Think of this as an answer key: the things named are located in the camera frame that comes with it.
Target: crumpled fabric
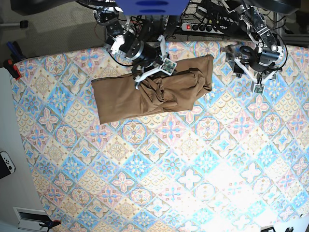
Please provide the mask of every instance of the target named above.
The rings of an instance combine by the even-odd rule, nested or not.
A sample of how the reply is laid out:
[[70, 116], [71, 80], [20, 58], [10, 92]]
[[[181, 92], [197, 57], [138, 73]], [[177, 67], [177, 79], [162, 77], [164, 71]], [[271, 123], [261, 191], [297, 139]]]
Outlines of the crumpled fabric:
[[93, 80], [100, 123], [124, 118], [192, 110], [211, 91], [213, 56], [177, 61], [176, 74], [146, 78], [135, 89], [133, 74]]

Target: mosaic tile pattern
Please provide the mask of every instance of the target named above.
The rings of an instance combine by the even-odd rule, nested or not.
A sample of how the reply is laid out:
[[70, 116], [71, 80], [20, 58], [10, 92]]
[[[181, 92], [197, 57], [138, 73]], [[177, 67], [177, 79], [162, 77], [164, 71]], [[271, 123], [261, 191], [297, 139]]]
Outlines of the mosaic tile pattern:
[[288, 47], [262, 96], [225, 63], [228, 44], [168, 43], [173, 60], [215, 57], [192, 111], [105, 125], [90, 82], [129, 69], [103, 49], [18, 64], [16, 118], [54, 231], [259, 231], [309, 213], [309, 49]]

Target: white bracket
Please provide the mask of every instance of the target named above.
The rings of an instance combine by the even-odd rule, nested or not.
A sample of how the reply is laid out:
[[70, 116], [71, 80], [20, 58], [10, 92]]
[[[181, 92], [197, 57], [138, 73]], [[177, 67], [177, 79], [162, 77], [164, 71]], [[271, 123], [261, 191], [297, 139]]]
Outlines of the white bracket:
[[[247, 75], [248, 77], [250, 77], [254, 83], [257, 84], [257, 79], [254, 78], [254, 76], [252, 75], [251, 72], [249, 72], [249, 70], [246, 68], [246, 66], [244, 66], [244, 65], [240, 62], [240, 58], [235, 57], [235, 58], [234, 58], [234, 61], [235, 61], [235, 63], [246, 73], [246, 75]], [[262, 84], [262, 85], [265, 85], [265, 83], [266, 83], [269, 79], [271, 79], [277, 72], [278, 72], [277, 70], [276, 70], [276, 71], [272, 71], [270, 74], [268, 74], [268, 75], [266, 76], [265, 79], [262, 80], [262, 83], [261, 83], [261, 84]]]
[[166, 53], [166, 44], [165, 44], [165, 38], [163, 35], [160, 35], [158, 38], [158, 41], [160, 41], [160, 49], [161, 49], [161, 54], [162, 54], [162, 59], [168, 56]]
[[114, 38], [115, 42], [112, 44], [111, 51], [112, 54], [116, 54], [119, 51], [119, 48], [121, 45], [125, 43], [125, 38], [123, 35], [118, 35], [116, 38]]
[[168, 58], [164, 58], [162, 65], [155, 67], [147, 72], [144, 72], [141, 76], [137, 76], [135, 78], [135, 82], [137, 82], [135, 85], [135, 88], [139, 89], [140, 82], [145, 80], [148, 76], [151, 76], [157, 72], [164, 72], [167, 75], [171, 76], [173, 72], [175, 71], [176, 66], [177, 66], [177, 63], [171, 61]]

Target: red clamp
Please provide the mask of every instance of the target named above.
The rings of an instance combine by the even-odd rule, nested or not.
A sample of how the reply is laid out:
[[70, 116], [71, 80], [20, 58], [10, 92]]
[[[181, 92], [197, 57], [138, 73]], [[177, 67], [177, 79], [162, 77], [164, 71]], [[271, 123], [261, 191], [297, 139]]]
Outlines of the red clamp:
[[9, 73], [16, 81], [21, 78], [21, 74], [18, 67], [15, 64], [13, 64], [13, 62], [10, 59], [4, 61], [3, 66], [7, 71], [9, 71]]

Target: black clamp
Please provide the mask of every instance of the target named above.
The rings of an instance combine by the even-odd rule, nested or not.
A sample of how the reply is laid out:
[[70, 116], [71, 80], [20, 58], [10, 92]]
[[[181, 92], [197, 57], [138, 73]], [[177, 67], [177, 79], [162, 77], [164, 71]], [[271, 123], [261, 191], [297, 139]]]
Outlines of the black clamp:
[[21, 78], [20, 71], [16, 64], [13, 64], [12, 60], [7, 59], [3, 62], [4, 68], [12, 75], [12, 77], [17, 81]]
[[48, 228], [47, 232], [49, 232], [49, 230], [51, 228], [61, 224], [61, 221], [57, 221], [57, 220], [55, 220], [55, 221], [41, 221], [41, 222], [43, 224], [39, 224], [39, 225], [42, 226], [42, 227], [47, 227]]

